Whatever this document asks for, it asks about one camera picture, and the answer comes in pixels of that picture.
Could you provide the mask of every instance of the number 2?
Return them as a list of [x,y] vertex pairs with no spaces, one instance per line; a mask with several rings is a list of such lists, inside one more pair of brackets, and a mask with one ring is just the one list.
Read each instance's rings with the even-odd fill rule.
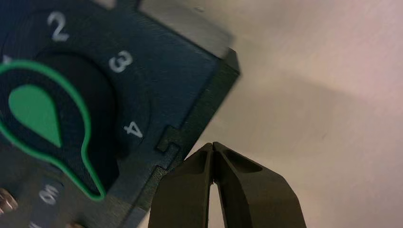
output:
[[31,222],[31,223],[29,224],[29,228],[41,228],[41,227],[38,226],[37,224]]
[[54,21],[58,24],[58,26],[53,32],[52,40],[55,42],[59,41],[65,42],[70,37],[69,34],[61,33],[62,29],[66,25],[66,17],[64,16],[63,13],[54,11],[51,12],[51,14],[48,17],[48,25],[51,26]]

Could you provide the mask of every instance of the screw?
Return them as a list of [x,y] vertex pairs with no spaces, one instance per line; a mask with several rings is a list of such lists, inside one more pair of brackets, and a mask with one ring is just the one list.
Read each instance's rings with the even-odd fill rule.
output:
[[67,224],[66,228],[84,228],[84,226],[79,225],[79,224],[77,224],[75,222],[72,222],[72,223]]
[[0,189],[0,215],[12,212],[18,208],[18,203],[15,201],[13,196],[5,190]]
[[206,11],[206,9],[204,7],[201,7],[201,6],[195,7],[194,9],[199,13],[203,13],[204,11]]

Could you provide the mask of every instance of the number 4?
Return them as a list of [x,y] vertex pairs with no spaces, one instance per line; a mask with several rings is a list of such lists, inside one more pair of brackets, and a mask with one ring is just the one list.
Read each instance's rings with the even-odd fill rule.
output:
[[131,122],[129,126],[123,128],[127,134],[134,134],[135,136],[142,138],[143,133],[141,133],[140,128],[137,126],[136,122]]

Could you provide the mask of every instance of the green outline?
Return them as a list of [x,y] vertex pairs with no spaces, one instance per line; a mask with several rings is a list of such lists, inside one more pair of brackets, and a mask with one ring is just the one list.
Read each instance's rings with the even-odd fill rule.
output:
[[80,113],[83,117],[84,121],[84,130],[85,130],[85,135],[84,135],[84,140],[83,144],[81,146],[81,158],[84,162],[85,167],[87,168],[89,174],[91,175],[96,187],[99,190],[100,194],[94,194],[83,182],[80,180],[74,173],[73,171],[67,167],[62,161],[49,156],[47,154],[43,154],[35,149],[30,148],[28,145],[26,145],[24,142],[19,140],[17,137],[15,137],[8,129],[7,127],[0,121],[0,132],[4,134],[4,136],[14,145],[16,145],[18,148],[20,148],[23,152],[27,153],[28,155],[43,160],[45,162],[49,162],[58,168],[60,168],[83,192],[85,195],[87,195],[91,200],[94,201],[101,201],[105,198],[106,196],[106,190],[104,186],[102,185],[101,180],[99,179],[94,167],[92,166],[88,153],[87,153],[87,148],[88,144],[91,138],[91,117],[88,111],[88,108],[84,102],[84,99],[81,97],[81,95],[78,93],[78,91],[74,88],[70,82],[65,79],[59,72],[34,61],[27,61],[27,60],[16,60],[12,61],[8,64],[5,65],[0,65],[0,75],[13,69],[27,69],[27,70],[32,70],[36,71],[38,73],[41,73],[45,75],[46,77],[50,78],[51,80],[55,81],[58,83],[69,95],[70,97],[74,100],[76,103],[77,107],[80,110]]

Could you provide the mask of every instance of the beige wall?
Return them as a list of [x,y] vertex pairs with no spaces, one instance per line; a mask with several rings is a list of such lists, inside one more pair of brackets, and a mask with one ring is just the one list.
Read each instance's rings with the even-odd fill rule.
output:
[[243,71],[197,146],[282,174],[309,228],[403,227],[403,1],[185,2],[234,34]]

